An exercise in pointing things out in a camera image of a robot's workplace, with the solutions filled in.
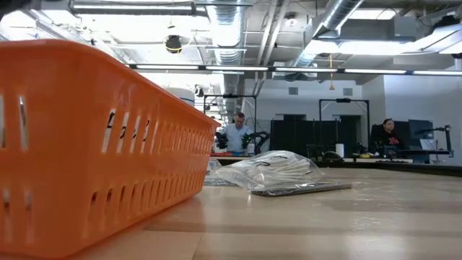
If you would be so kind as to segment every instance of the orange plastic basket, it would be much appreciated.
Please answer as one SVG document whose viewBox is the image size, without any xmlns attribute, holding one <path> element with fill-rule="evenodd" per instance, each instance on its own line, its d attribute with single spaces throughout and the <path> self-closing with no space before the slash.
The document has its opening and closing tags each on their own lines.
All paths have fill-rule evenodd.
<svg viewBox="0 0 462 260">
<path fill-rule="evenodd" d="M 202 189 L 211 118 L 78 43 L 0 61 L 0 252 L 65 257 Z"/>
</svg>

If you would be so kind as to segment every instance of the blue shirt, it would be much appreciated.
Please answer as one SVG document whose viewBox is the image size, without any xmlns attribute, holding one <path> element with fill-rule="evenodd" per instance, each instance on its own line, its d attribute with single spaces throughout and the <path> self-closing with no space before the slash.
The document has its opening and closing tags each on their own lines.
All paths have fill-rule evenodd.
<svg viewBox="0 0 462 260">
<path fill-rule="evenodd" d="M 243 137 L 244 134 L 252 134 L 253 131 L 249 126 L 243 126 L 240 129 L 236 128 L 236 125 L 231 123 L 225 126 L 219 131 L 222 134 L 226 134 L 228 138 L 228 152 L 244 152 L 243 149 Z"/>
</svg>

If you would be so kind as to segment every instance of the monitor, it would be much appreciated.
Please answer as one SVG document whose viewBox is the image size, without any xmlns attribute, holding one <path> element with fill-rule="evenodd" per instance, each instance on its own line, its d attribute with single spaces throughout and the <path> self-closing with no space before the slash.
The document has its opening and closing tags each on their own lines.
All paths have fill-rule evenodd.
<svg viewBox="0 0 462 260">
<path fill-rule="evenodd" d="M 412 139 L 433 139 L 433 123 L 428 120 L 409 120 L 409 130 Z"/>
</svg>

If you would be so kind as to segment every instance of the air duct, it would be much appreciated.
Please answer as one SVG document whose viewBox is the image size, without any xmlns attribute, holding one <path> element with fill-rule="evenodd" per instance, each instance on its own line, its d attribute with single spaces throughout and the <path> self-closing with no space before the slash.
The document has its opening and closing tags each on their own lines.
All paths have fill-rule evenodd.
<svg viewBox="0 0 462 260">
<path fill-rule="evenodd" d="M 341 26 L 348 20 L 353 12 L 364 0 L 330 0 L 326 11 L 321 16 L 311 19 L 305 30 L 305 50 L 292 62 L 291 66 L 306 67 L 311 64 L 318 53 L 310 50 L 310 41 L 314 37 L 338 38 Z M 297 79 L 306 78 L 303 74 L 288 74 L 285 79 L 293 82 Z"/>
<path fill-rule="evenodd" d="M 243 33 L 244 8 L 241 6 L 208 6 L 207 12 L 212 23 L 213 43 L 219 47 L 239 47 Z M 216 50 L 215 58 L 218 65 L 241 65 L 242 51 Z M 237 94 L 239 75 L 223 74 L 224 93 Z M 226 112 L 225 121 L 231 122 L 235 111 L 235 100 L 223 100 Z"/>
</svg>

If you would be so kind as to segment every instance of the woman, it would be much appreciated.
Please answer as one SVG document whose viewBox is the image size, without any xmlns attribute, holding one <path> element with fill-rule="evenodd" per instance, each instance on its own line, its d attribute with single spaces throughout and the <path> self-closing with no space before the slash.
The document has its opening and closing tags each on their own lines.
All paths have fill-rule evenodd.
<svg viewBox="0 0 462 260">
<path fill-rule="evenodd" d="M 382 123 L 382 131 L 375 139 L 375 143 L 378 146 L 383 145 L 395 145 L 398 148 L 404 148 L 404 143 L 399 139 L 398 135 L 395 133 L 395 122 L 390 118 L 385 119 Z"/>
</svg>

